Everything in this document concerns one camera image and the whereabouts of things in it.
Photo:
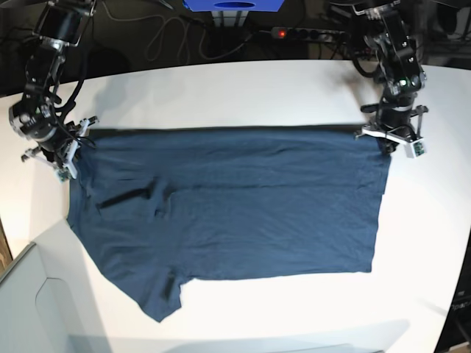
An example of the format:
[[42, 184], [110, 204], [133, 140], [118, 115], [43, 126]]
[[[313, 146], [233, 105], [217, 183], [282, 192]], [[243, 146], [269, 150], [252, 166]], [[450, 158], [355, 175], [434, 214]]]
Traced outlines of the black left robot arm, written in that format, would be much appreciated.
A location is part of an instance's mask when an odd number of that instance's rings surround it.
[[415, 107], [414, 101], [427, 77], [417, 60], [417, 45], [408, 36], [400, 16], [400, 2], [331, 1], [330, 4], [350, 8], [350, 26], [362, 27], [364, 42], [378, 61], [374, 71], [361, 67], [353, 47], [354, 31], [351, 31], [347, 50], [357, 72], [383, 87], [379, 102], [361, 106], [369, 121], [357, 136], [376, 138], [384, 154], [391, 154], [402, 145], [407, 157], [422, 156], [425, 153], [422, 118], [428, 108]]

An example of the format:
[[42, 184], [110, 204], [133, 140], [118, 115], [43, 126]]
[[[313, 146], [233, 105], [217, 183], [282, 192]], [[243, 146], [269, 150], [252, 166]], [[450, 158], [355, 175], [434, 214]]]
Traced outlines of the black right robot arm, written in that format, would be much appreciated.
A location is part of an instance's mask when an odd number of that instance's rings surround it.
[[66, 122], [85, 81], [87, 62], [81, 63], [79, 79], [66, 102], [58, 96], [60, 77], [69, 49], [76, 48], [96, 9], [95, 1], [48, 1], [33, 35], [38, 48], [26, 63], [26, 84], [21, 100], [9, 108], [9, 122], [22, 138], [37, 146], [21, 159], [40, 160], [64, 179], [74, 179], [74, 158], [86, 139], [95, 116], [78, 124]]

